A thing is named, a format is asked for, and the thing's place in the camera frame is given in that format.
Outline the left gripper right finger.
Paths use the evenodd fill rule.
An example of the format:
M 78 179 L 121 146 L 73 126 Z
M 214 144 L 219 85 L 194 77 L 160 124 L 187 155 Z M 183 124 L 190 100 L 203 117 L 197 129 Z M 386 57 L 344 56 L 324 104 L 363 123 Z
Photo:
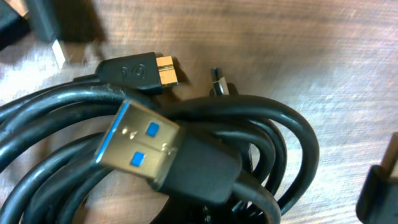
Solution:
M 392 134 L 381 163 L 371 166 L 356 215 L 364 224 L 397 224 L 397 133 Z

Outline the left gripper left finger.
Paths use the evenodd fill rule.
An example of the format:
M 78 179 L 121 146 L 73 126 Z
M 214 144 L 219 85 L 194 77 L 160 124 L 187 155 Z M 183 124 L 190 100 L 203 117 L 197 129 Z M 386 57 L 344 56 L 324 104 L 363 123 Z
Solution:
M 1 49 L 32 31 L 40 41 L 51 45 L 56 62 L 62 68 L 67 63 L 67 53 L 60 25 L 55 1 L 1 0 Z

